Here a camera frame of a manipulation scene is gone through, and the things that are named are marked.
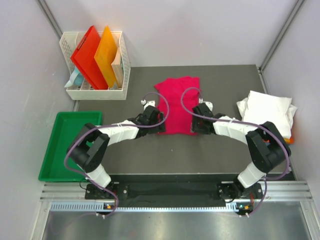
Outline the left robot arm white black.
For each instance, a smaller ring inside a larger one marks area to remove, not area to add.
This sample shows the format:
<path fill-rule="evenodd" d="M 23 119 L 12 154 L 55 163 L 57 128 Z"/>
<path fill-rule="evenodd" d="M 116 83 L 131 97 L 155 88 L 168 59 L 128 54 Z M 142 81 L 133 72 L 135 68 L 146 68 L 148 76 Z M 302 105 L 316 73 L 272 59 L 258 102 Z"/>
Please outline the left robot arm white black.
<path fill-rule="evenodd" d="M 64 165 L 91 182 L 86 186 L 85 199 L 111 199 L 115 191 L 110 175 L 102 166 L 102 160 L 110 145 L 126 140 L 135 140 L 146 135 L 166 130 L 164 114 L 152 104 L 144 107 L 143 113 L 123 122 L 95 126 L 85 124 L 67 148 Z"/>

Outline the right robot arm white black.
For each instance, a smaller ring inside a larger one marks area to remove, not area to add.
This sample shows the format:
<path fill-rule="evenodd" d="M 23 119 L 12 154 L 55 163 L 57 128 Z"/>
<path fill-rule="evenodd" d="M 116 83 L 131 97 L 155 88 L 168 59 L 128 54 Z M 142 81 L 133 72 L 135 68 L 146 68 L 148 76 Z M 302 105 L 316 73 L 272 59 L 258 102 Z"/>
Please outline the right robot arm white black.
<path fill-rule="evenodd" d="M 191 130 L 202 135 L 229 137 L 247 145 L 251 162 L 232 183 L 218 184 L 223 200 L 247 198 L 252 188 L 291 155 L 291 150 L 277 127 L 270 121 L 261 125 L 244 124 L 224 114 L 212 113 L 207 102 L 192 108 Z"/>

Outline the magenta t shirt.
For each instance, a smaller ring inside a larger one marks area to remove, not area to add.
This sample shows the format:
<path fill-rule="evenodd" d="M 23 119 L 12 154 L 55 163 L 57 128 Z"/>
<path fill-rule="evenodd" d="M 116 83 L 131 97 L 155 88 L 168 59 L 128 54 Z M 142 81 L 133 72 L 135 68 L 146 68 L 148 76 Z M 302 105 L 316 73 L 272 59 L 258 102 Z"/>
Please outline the magenta t shirt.
<path fill-rule="evenodd" d="M 167 78 L 157 83 L 154 88 L 159 94 L 165 97 L 167 105 L 161 98 L 158 109 L 168 115 L 165 121 L 165 132 L 163 135 L 191 135 L 192 115 L 187 112 L 199 104 L 199 92 L 195 88 L 200 88 L 200 78 L 184 76 L 180 78 Z"/>

